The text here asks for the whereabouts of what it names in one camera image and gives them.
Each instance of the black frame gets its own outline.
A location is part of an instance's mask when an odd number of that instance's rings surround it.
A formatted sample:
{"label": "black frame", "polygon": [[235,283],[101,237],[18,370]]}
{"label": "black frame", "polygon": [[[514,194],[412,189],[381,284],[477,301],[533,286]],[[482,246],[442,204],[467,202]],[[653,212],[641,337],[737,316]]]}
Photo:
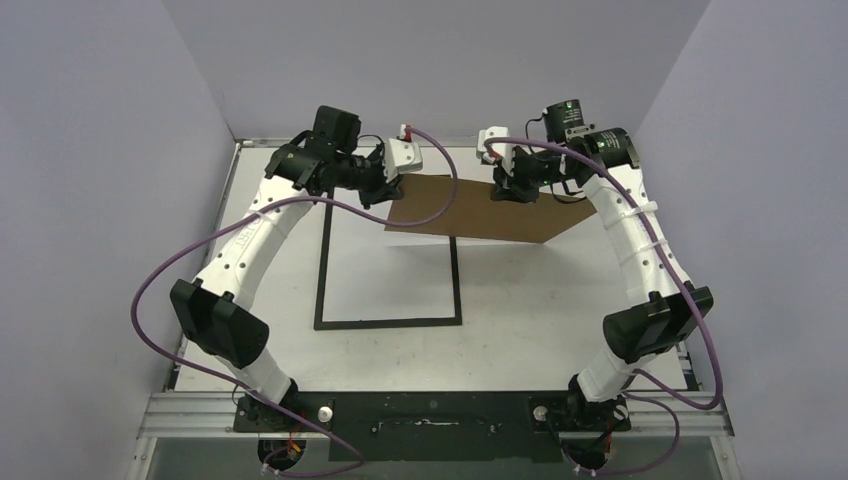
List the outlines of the black frame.
{"label": "black frame", "polygon": [[[333,198],[333,192],[327,193]],[[324,233],[321,238],[321,257],[318,264],[318,288],[315,294],[315,318],[312,328],[321,330],[367,330],[374,328],[417,328],[452,327],[462,325],[462,301],[459,290],[459,260],[456,250],[456,237],[448,238],[451,258],[451,280],[453,282],[453,316],[427,318],[394,318],[388,320],[344,320],[324,321],[324,298],[327,290],[327,266],[330,259],[330,229],[333,224],[333,206],[324,209]]]}

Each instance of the white table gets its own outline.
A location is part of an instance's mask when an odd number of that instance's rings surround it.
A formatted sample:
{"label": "white table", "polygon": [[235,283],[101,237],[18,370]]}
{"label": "white table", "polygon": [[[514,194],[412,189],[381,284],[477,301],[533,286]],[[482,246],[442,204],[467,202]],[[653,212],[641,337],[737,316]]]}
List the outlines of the white table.
{"label": "white table", "polygon": [[[462,178],[490,180],[491,170],[480,165],[472,148],[449,150]],[[423,151],[424,173],[448,172],[438,151]],[[223,225],[242,217],[272,152],[242,151]],[[350,217],[334,211],[334,235],[363,234],[364,220],[342,216]],[[615,254],[593,216],[545,245],[460,239],[462,326],[316,332],[312,323],[323,217],[324,207],[318,205],[298,224],[269,267],[251,309],[270,326],[269,350],[304,391],[562,390],[601,347],[604,316],[627,307]],[[405,242],[410,249],[446,242],[373,227],[368,231],[377,241]],[[366,271],[368,257],[361,261]],[[398,265],[395,274],[415,292],[421,279],[411,270],[415,260],[410,261]],[[328,288],[339,288],[333,285],[328,279]],[[399,303],[421,301],[415,298]],[[350,308],[373,306],[368,299],[360,303],[352,300]],[[193,343],[185,358],[225,371]],[[673,388],[686,388],[675,351],[661,355],[647,370]],[[633,387],[654,388],[642,378]],[[175,389],[229,391],[232,385],[183,369]]]}

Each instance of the gray wall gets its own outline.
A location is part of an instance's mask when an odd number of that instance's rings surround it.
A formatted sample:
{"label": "gray wall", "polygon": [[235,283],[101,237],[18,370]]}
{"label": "gray wall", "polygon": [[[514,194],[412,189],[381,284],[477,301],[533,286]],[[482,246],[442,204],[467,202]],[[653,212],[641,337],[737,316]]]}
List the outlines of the gray wall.
{"label": "gray wall", "polygon": [[[232,148],[158,0],[0,6],[3,478],[124,475],[167,370],[130,299],[208,231]],[[174,346],[168,283],[142,314]]]}
{"label": "gray wall", "polygon": [[746,478],[848,477],[846,24],[844,1],[713,0],[636,135],[663,228],[716,297]]}
{"label": "gray wall", "polygon": [[635,131],[709,1],[164,3],[236,136],[280,137],[321,104],[460,136],[575,97]]}

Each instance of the cardboard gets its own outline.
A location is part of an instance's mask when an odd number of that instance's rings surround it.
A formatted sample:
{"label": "cardboard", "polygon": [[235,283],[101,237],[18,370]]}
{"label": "cardboard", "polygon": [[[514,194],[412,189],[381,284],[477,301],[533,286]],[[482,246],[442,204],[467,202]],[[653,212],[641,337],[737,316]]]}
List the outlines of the cardboard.
{"label": "cardboard", "polygon": [[[549,193],[540,193],[536,203],[493,202],[495,186],[460,180],[459,194],[441,218],[413,228],[386,227],[393,232],[423,233],[512,242],[545,243],[595,213],[589,201],[574,205],[557,203]],[[389,220],[411,222],[426,218],[444,205],[452,180],[433,175],[404,175],[404,199],[392,202]]]}

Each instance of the white tabletop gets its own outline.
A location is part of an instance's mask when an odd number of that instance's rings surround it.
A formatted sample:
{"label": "white tabletop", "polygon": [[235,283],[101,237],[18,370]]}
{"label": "white tabletop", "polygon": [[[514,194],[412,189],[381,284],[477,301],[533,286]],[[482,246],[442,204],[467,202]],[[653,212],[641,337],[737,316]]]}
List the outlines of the white tabletop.
{"label": "white tabletop", "polygon": [[[473,148],[449,151],[460,177],[490,181],[491,169],[480,165]],[[272,152],[264,148],[242,151],[223,225],[242,217]],[[438,151],[424,148],[423,152],[424,173],[448,172]],[[337,198],[354,197],[344,192]],[[372,209],[383,215],[386,211],[385,206]],[[268,268],[251,309],[271,329],[268,349],[277,363],[304,391],[562,390],[603,345],[604,316],[627,308],[615,254],[593,216],[545,245],[459,239],[461,326],[316,332],[312,324],[323,219],[324,207],[318,205],[298,224]],[[449,276],[444,277],[444,286],[434,286],[432,279],[441,278],[440,273],[416,275],[425,263],[447,258],[447,246],[442,253],[441,246],[434,245],[446,244],[445,239],[382,232],[381,227],[368,226],[341,210],[334,211],[333,232],[331,262],[342,258],[346,268],[340,270],[331,263],[327,302],[349,302],[345,316],[392,318],[400,305],[404,311],[398,318],[428,316],[434,309],[444,313],[446,302],[452,301],[444,293],[450,292]],[[363,236],[373,242],[363,242]],[[386,257],[395,260],[375,271],[373,256],[337,254],[334,249],[342,249],[345,238],[354,247],[385,244],[420,254]],[[424,253],[428,249],[438,253]],[[383,283],[402,282],[405,288],[394,288],[388,300],[379,295],[338,294],[336,290],[346,283],[334,275],[359,271],[357,262],[361,262],[362,281],[376,277]],[[375,302],[385,305],[385,315],[375,317]],[[335,307],[333,311],[343,310]],[[185,358],[226,371],[193,343]],[[647,370],[672,388],[686,388],[675,351],[659,356]],[[642,378],[633,387],[654,388]],[[176,384],[178,391],[230,389],[232,385],[222,380],[189,369],[181,371]]]}

